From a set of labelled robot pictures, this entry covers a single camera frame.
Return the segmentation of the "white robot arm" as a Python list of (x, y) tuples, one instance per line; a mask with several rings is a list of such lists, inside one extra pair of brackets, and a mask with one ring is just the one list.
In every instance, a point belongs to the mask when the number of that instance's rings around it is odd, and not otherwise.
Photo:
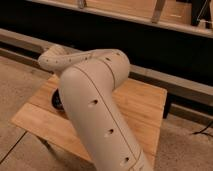
[(59, 77), (59, 97), (97, 171), (153, 171), (112, 98), (130, 62), (118, 49), (69, 53), (54, 45), (39, 65)]

